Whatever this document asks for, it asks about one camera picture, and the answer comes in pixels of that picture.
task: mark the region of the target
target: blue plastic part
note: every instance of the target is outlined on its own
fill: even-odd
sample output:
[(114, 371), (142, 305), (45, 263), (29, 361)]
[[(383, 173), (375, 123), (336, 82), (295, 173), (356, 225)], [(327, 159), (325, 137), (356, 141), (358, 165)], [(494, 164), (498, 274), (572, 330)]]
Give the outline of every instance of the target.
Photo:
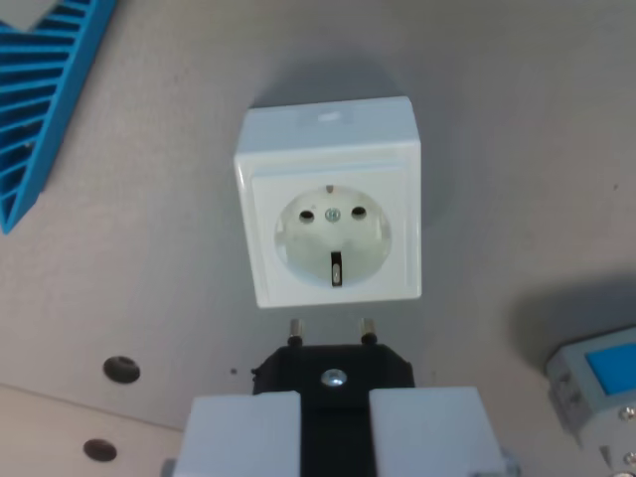
[(63, 0), (23, 33), (0, 23), (0, 225), (45, 186), (116, 0)]
[(636, 343), (588, 353), (586, 358), (607, 395), (636, 390)]

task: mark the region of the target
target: white wall socket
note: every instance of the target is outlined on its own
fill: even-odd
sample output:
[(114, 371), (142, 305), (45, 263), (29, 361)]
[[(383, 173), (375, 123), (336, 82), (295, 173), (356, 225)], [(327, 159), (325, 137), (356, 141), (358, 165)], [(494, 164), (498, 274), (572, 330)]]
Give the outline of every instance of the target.
[(258, 306), (421, 294), (408, 98), (251, 109), (235, 169)]

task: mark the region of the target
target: blue grid structure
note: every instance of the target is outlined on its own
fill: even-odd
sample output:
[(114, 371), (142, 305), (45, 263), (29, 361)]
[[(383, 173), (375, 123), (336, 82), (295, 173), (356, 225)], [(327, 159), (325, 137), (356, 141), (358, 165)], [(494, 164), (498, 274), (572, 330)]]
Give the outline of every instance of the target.
[(0, 225), (36, 203), (116, 0), (63, 0), (22, 33), (0, 23)]

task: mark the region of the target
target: screw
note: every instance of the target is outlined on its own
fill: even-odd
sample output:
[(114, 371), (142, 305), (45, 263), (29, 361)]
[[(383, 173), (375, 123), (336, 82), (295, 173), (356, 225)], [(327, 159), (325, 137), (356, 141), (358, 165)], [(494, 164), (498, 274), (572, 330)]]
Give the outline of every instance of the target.
[(623, 407), (618, 412), (618, 416), (624, 421), (630, 421), (636, 419), (636, 409), (634, 407)]
[(332, 224), (338, 222), (340, 220), (340, 211), (333, 207), (331, 209), (327, 209), (327, 212), (325, 212), (325, 219)]
[(627, 452), (623, 460), (627, 465), (631, 465), (632, 467), (636, 467), (636, 453), (635, 452)]
[(327, 370), (322, 374), (320, 381), (329, 388), (337, 388), (347, 382), (347, 373), (342, 370)]

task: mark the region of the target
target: mounting hole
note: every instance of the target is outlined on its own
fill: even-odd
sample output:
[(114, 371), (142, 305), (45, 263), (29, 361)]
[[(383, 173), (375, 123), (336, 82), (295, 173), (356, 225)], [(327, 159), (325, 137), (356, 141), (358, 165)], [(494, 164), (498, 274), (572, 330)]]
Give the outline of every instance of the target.
[(365, 209), (364, 207), (354, 207), (354, 210), (351, 211), (351, 217), (353, 217), (357, 221), (362, 220), (366, 216), (367, 216), (367, 209)]
[(121, 385), (134, 383), (141, 376), (141, 370), (137, 364), (125, 356), (113, 356), (104, 361), (103, 373), (107, 375), (111, 381), (115, 381)]
[(83, 445), (83, 453), (97, 462), (110, 462), (117, 457), (117, 449), (104, 439), (87, 440)]
[(314, 213), (311, 211), (302, 211), (298, 218), (303, 224), (311, 224), (312, 222), (314, 222)]

